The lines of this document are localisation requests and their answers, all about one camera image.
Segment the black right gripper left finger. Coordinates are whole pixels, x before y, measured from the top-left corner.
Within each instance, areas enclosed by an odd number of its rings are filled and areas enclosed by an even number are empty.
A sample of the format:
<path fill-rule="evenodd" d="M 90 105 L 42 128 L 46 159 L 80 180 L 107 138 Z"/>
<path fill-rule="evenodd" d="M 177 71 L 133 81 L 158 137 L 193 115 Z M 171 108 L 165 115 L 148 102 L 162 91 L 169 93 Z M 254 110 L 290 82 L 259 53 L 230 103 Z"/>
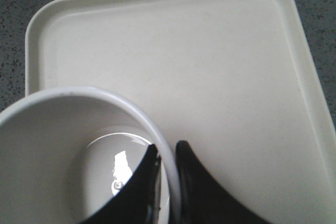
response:
<path fill-rule="evenodd" d="M 158 223 L 161 157 L 154 144 L 121 191 L 82 223 Z"/>

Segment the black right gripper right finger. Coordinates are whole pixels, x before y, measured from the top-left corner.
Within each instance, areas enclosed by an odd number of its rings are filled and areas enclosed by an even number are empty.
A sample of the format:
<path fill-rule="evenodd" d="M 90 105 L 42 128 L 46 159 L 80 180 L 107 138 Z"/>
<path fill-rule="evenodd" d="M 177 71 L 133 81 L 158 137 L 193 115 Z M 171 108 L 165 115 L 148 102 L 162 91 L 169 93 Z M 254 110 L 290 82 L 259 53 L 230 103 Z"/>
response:
<path fill-rule="evenodd" d="M 175 155 L 182 200 L 180 223 L 267 223 L 214 179 L 188 141 L 177 142 Z"/>

